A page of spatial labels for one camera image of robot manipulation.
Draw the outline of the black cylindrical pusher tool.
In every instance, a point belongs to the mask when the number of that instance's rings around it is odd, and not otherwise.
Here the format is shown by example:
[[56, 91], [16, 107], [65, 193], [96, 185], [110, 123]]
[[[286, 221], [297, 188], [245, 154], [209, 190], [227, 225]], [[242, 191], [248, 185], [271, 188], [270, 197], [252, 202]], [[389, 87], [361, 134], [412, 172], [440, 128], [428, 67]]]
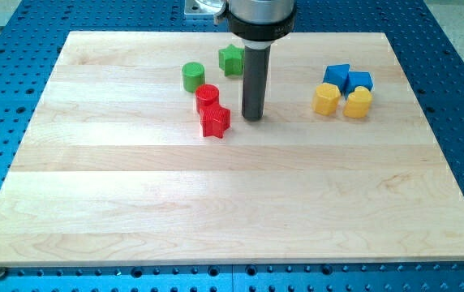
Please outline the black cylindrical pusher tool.
[[269, 56], [269, 46], [265, 49], [245, 47], [242, 116], [248, 121], [258, 121], [263, 117]]

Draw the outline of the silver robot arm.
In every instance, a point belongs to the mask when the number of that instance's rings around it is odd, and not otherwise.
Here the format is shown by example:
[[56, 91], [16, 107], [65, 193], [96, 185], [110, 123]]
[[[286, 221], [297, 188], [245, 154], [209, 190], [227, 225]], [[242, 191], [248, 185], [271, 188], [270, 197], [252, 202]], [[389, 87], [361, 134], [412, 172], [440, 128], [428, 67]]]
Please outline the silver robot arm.
[[271, 45], [292, 32], [295, 0], [226, 0], [213, 21], [226, 21], [244, 44], [242, 116], [250, 122], [263, 117]]

